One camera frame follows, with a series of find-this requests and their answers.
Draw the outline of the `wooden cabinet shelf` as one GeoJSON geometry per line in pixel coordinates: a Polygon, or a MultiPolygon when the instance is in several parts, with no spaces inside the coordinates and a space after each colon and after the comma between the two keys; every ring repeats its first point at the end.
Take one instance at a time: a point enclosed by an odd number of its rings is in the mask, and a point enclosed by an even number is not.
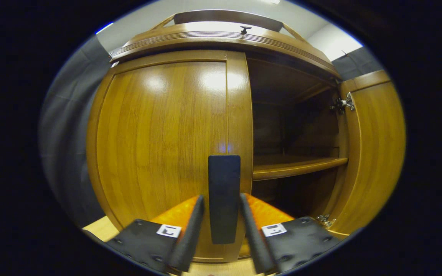
{"type": "Polygon", "coordinates": [[[324,171],[348,163],[348,158],[259,155],[253,158],[253,181],[279,179],[324,171]]]}

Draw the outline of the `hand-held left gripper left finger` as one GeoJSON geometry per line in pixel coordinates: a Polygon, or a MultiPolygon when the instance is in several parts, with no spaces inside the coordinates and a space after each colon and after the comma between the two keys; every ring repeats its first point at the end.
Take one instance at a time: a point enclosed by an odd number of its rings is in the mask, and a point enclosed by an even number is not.
{"type": "Polygon", "coordinates": [[[135,219],[107,241],[107,248],[160,273],[188,272],[204,215],[204,197],[194,196],[152,220],[135,219]]]}

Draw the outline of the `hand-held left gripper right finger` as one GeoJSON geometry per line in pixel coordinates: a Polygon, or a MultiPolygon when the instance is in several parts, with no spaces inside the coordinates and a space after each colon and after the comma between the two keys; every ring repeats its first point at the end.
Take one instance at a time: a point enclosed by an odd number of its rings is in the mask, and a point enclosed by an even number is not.
{"type": "Polygon", "coordinates": [[[307,265],[340,243],[313,218],[293,218],[250,194],[240,195],[240,207],[258,274],[280,274],[307,265]]]}

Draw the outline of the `black door handle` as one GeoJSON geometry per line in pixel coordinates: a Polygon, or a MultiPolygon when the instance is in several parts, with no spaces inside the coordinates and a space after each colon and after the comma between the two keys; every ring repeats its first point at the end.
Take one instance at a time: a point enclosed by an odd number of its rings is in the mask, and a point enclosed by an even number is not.
{"type": "Polygon", "coordinates": [[[240,200],[241,158],[238,155],[208,157],[208,205],[211,241],[235,243],[240,200]]]}

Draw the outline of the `wooden cabinet drawer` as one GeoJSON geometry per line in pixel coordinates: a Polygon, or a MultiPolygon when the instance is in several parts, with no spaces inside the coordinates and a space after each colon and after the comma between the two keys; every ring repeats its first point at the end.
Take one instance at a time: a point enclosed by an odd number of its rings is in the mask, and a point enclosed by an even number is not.
{"type": "Polygon", "coordinates": [[[257,26],[252,26],[247,34],[242,34],[240,26],[240,23],[225,21],[198,21],[149,30],[134,36],[113,52],[110,62],[125,62],[180,49],[239,50],[279,57],[284,62],[299,64],[323,80],[332,77],[341,80],[331,61],[308,42],[257,26]]]}

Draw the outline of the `wooden shoe cabinet door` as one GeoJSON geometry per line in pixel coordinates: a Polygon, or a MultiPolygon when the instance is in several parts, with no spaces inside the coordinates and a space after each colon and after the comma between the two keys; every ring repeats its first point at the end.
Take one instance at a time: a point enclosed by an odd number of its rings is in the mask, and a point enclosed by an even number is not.
{"type": "Polygon", "coordinates": [[[240,192],[251,192],[253,113],[244,53],[170,52],[108,70],[92,104],[86,157],[93,190],[117,230],[203,195],[194,260],[236,261],[245,236],[241,215],[233,243],[211,239],[211,155],[238,155],[240,192]]]}
{"type": "Polygon", "coordinates": [[[399,180],[406,150],[404,111],[391,77],[379,70],[339,84],[356,107],[346,109],[348,163],[327,229],[345,239],[384,208],[399,180]]]}

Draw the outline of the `wooden double-door shoe cabinet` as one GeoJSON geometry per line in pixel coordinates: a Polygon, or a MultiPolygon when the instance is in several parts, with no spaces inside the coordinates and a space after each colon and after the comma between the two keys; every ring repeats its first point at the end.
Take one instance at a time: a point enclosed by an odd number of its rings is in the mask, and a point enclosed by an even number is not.
{"type": "Polygon", "coordinates": [[[403,108],[379,65],[343,71],[287,24],[177,13],[110,56],[91,183],[138,262],[305,263],[376,218],[402,170],[403,108]]]}

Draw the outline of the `metal door hinge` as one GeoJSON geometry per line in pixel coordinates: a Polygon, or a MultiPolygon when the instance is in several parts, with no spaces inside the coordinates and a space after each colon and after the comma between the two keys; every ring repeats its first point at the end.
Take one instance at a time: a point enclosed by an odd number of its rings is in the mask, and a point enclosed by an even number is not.
{"type": "Polygon", "coordinates": [[[342,99],[341,97],[337,98],[329,109],[332,112],[337,112],[339,115],[345,114],[346,109],[349,109],[350,111],[355,111],[356,107],[354,105],[351,93],[348,92],[345,96],[345,99],[342,99]]]}
{"type": "Polygon", "coordinates": [[[329,229],[335,222],[336,218],[331,218],[330,214],[321,214],[315,218],[325,229],[329,229]]]}

